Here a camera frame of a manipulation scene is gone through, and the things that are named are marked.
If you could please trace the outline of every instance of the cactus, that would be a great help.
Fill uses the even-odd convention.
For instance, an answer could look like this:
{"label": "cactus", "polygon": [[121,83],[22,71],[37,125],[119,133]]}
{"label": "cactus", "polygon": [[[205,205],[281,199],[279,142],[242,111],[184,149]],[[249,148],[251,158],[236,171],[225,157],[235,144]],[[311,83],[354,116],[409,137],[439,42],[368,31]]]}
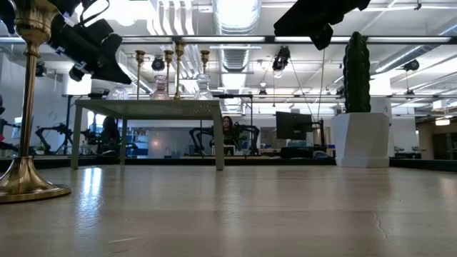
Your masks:
{"label": "cactus", "polygon": [[346,113],[370,112],[370,52],[360,33],[352,34],[343,62]]}

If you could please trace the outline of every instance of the woman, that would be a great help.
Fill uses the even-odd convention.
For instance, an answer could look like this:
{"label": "woman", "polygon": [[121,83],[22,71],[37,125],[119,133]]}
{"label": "woman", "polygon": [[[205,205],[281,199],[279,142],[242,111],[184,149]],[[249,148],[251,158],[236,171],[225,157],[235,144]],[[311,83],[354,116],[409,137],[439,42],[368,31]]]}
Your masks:
{"label": "woman", "polygon": [[237,146],[240,137],[238,131],[233,127],[233,121],[229,116],[222,118],[222,131],[224,133],[224,145]]}
{"label": "woman", "polygon": [[113,117],[107,116],[103,121],[103,131],[100,133],[99,142],[98,153],[115,151],[119,154],[121,136],[117,129],[116,120]]}

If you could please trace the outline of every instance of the desk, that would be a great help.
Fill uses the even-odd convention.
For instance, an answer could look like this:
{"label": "desk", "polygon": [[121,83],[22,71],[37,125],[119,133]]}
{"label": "desk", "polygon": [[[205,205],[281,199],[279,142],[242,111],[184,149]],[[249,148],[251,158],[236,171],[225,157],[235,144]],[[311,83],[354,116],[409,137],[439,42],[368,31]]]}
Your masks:
{"label": "desk", "polygon": [[126,160],[127,121],[130,120],[213,120],[216,168],[224,169],[224,135],[219,101],[197,100],[76,100],[71,167],[78,168],[82,109],[122,119],[121,165]]}

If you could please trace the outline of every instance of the clear glass bottle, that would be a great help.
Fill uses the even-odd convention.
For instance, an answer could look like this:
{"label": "clear glass bottle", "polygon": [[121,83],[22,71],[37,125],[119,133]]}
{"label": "clear glass bottle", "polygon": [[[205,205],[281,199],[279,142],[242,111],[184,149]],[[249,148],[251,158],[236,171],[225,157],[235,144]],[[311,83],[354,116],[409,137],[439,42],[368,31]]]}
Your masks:
{"label": "clear glass bottle", "polygon": [[149,97],[151,100],[171,100],[166,92],[167,79],[165,75],[155,75],[157,90]]}
{"label": "clear glass bottle", "polygon": [[123,86],[115,86],[109,91],[106,100],[129,100],[129,93]]}
{"label": "clear glass bottle", "polygon": [[208,74],[197,75],[199,91],[195,94],[194,100],[214,100],[213,94],[209,91],[210,77]]}

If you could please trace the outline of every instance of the brass candle holder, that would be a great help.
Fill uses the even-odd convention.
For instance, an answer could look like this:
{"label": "brass candle holder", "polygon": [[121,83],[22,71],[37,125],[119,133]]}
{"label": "brass candle holder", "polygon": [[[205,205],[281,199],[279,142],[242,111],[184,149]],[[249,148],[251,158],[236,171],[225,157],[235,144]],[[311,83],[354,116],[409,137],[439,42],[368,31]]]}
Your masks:
{"label": "brass candle holder", "polygon": [[51,37],[51,22],[59,11],[47,0],[13,0],[13,3],[17,34],[27,44],[24,52],[27,62],[19,157],[13,159],[8,171],[0,178],[0,203],[40,200],[71,193],[68,186],[53,185],[43,180],[29,156],[35,69],[40,57],[38,48]]}
{"label": "brass candle holder", "polygon": [[201,62],[203,63],[203,74],[206,74],[206,64],[209,61],[209,51],[208,50],[201,50]]}
{"label": "brass candle holder", "polygon": [[165,50],[165,61],[166,61],[166,93],[170,94],[170,63],[173,61],[173,54],[172,50]]}
{"label": "brass candle holder", "polygon": [[178,40],[175,41],[175,52],[178,58],[176,59],[176,93],[174,94],[174,100],[181,100],[181,92],[179,91],[179,74],[181,72],[181,56],[184,54],[184,47],[186,42]]}
{"label": "brass candle holder", "polygon": [[136,63],[138,64],[138,73],[136,76],[138,78],[138,80],[136,81],[136,100],[139,100],[140,99],[140,79],[141,79],[140,71],[141,71],[141,65],[144,62],[144,55],[146,53],[142,50],[136,50],[135,53],[136,53]]}

